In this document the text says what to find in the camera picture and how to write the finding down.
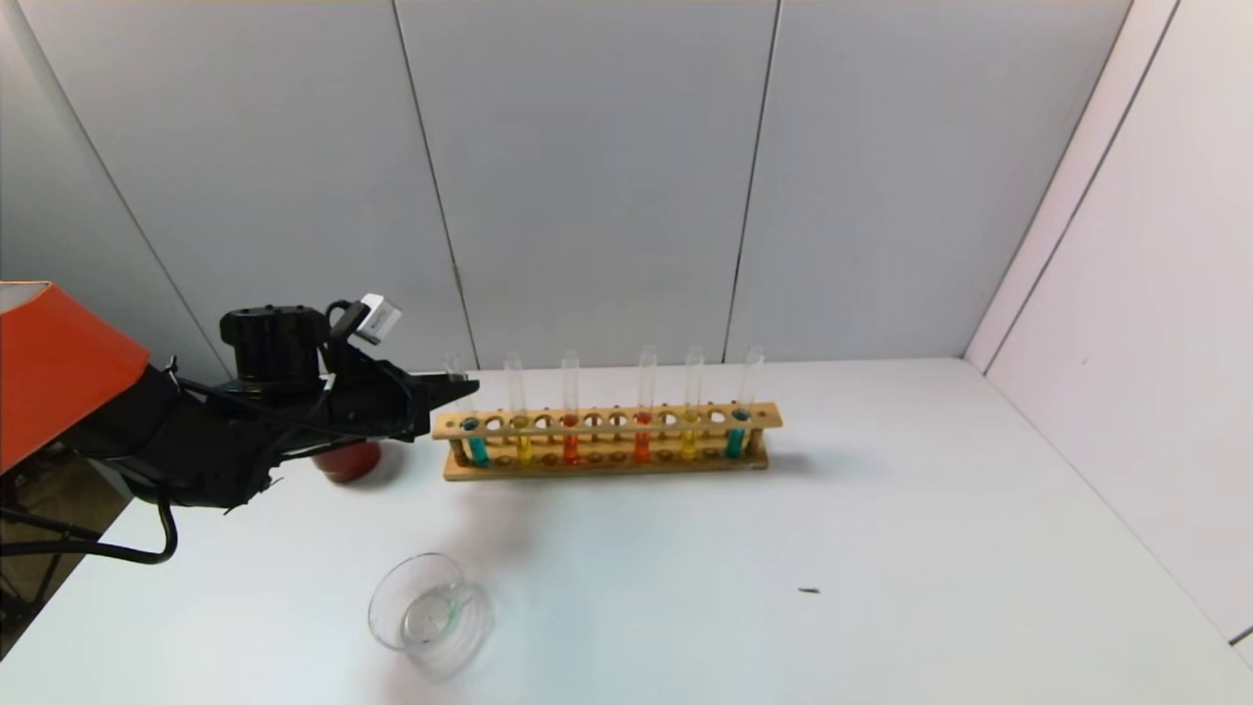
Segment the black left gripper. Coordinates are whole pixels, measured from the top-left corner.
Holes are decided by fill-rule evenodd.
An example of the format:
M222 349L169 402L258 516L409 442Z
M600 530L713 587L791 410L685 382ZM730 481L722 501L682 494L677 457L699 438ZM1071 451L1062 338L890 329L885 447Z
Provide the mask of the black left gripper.
M367 358L336 374L328 423L348 436L412 440L424 433L427 409L469 399L481 386L464 373L430 373L421 376L421 389L416 376Z

